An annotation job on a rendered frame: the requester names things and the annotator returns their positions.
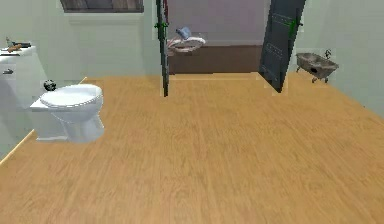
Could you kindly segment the dark grey room door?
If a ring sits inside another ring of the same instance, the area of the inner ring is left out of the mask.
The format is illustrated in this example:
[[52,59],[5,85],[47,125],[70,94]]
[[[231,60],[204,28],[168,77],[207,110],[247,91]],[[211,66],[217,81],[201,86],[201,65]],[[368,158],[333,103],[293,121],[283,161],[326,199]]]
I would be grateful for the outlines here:
[[[164,11],[163,0],[156,1],[156,12],[157,12],[157,23],[166,22],[166,16]],[[163,96],[168,96],[169,90],[169,71],[167,61],[167,38],[166,29],[158,29],[158,40],[160,44],[160,55],[161,55],[161,66],[162,66],[162,85],[163,85]]]
[[283,89],[297,27],[289,34],[289,23],[301,16],[306,0],[271,0],[262,46],[259,74],[278,93]]

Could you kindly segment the blue cushion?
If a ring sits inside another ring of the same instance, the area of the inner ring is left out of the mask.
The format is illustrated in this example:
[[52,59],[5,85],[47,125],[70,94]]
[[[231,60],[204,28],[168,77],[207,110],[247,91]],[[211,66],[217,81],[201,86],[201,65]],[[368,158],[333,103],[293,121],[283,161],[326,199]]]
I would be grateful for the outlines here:
[[191,30],[188,27],[177,28],[176,33],[182,39],[188,39],[191,36]]

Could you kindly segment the white toilet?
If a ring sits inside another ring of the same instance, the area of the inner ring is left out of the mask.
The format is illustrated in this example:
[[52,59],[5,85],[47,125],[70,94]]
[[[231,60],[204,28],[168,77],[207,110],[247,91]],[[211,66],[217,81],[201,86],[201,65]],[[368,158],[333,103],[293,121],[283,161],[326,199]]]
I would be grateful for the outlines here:
[[94,84],[69,84],[46,91],[51,80],[34,46],[0,49],[0,114],[27,123],[39,141],[91,142],[104,132],[99,112],[103,91]]

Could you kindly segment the grey wall sink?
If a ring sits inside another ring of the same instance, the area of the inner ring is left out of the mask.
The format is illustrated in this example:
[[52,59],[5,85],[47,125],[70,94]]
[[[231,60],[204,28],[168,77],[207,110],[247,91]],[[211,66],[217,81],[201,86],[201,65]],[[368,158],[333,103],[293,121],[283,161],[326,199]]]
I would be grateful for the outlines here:
[[315,83],[317,80],[324,80],[324,82],[327,83],[329,76],[339,68],[337,63],[330,60],[331,56],[332,52],[330,49],[327,49],[323,56],[309,52],[297,53],[296,72],[303,69],[313,76],[311,80],[312,83]]

